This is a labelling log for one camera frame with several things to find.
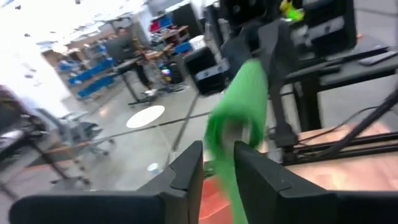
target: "wooden table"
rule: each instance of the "wooden table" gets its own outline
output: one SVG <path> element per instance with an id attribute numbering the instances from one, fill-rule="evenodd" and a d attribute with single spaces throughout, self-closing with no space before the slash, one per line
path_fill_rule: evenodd
<path id="1" fill-rule="evenodd" d="M 354 125 L 342 128 L 313 139 L 306 144 L 320 144 L 337 141 L 346 136 Z M 327 129 L 308 131 L 300 134 L 301 139 L 323 133 Z M 375 123 L 361 136 L 388 133 L 381 123 Z M 266 145 L 260 151 L 266 151 Z M 307 180 L 328 190 L 396 190 L 398 189 L 398 152 L 375 154 L 332 161 L 314 162 L 288 169 Z"/>
<path id="2" fill-rule="evenodd" d="M 163 34 L 163 35 L 162 35 L 162 40 L 165 40 L 165 39 L 168 39 L 168 38 L 170 38 L 170 37 L 172 37 L 172 36 L 175 36 L 175 35 L 177 35 L 177 34 L 180 34 L 182 31 L 184 31 L 184 30 L 186 30 L 186 29 L 188 29 L 188 26 L 181 26 L 180 28 L 178 28 L 178 30 L 173 30 L 173 31 L 171 31 L 171 32 L 168 32 L 168 33 L 166 33 L 166 34 Z"/>
<path id="3" fill-rule="evenodd" d="M 145 58 L 147 60 L 156 60 L 156 59 L 160 58 L 161 56 L 163 56 L 164 54 L 166 54 L 169 50 L 171 50 L 173 48 L 173 46 L 174 46 L 173 44 L 168 44 L 161 51 L 153 51 L 153 52 L 145 53 Z"/>

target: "green cloth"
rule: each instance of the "green cloth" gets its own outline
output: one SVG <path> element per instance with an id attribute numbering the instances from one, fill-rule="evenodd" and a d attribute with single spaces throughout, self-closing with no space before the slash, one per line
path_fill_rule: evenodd
<path id="1" fill-rule="evenodd" d="M 248 60 L 225 91 L 224 98 L 210 113 L 205 142 L 213 156 L 212 163 L 228 192 L 234 224 L 247 224 L 233 163 L 233 154 L 223 149 L 222 135 L 227 122 L 244 122 L 251 128 L 249 145 L 257 148 L 264 139 L 268 86 L 267 77 L 257 59 Z"/>

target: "black pants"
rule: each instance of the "black pants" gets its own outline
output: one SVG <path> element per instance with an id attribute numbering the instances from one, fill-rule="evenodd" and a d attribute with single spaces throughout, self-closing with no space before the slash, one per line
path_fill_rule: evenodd
<path id="1" fill-rule="evenodd" d="M 151 89 L 150 87 L 151 82 L 149 81 L 147 75 L 145 74 L 144 67 L 142 65 L 136 65 L 136 72 L 141 84 L 143 84 L 146 88 Z"/>

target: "computer monitor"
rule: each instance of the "computer monitor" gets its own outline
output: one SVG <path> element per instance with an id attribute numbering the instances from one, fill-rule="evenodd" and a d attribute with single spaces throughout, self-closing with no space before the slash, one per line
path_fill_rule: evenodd
<path id="1" fill-rule="evenodd" d="M 119 63 L 133 58 L 137 50 L 132 42 L 132 32 L 129 29 L 126 29 L 125 34 L 107 40 L 104 45 L 108 55 Z"/>

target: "gray office chair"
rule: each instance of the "gray office chair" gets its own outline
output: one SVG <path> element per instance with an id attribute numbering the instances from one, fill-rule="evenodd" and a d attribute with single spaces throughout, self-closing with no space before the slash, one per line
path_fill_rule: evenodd
<path id="1" fill-rule="evenodd" d="M 79 143 L 93 140 L 102 132 L 102 129 L 97 124 L 81 121 L 88 114 L 87 112 L 70 113 L 62 118 L 57 118 L 45 109 L 39 108 L 37 111 L 56 125 L 63 143 L 71 148 L 77 147 Z M 86 148 L 93 154 L 107 156 L 109 151 L 98 147 L 98 145 L 105 141 L 114 144 L 113 139 L 105 139 L 103 141 L 91 142 Z"/>

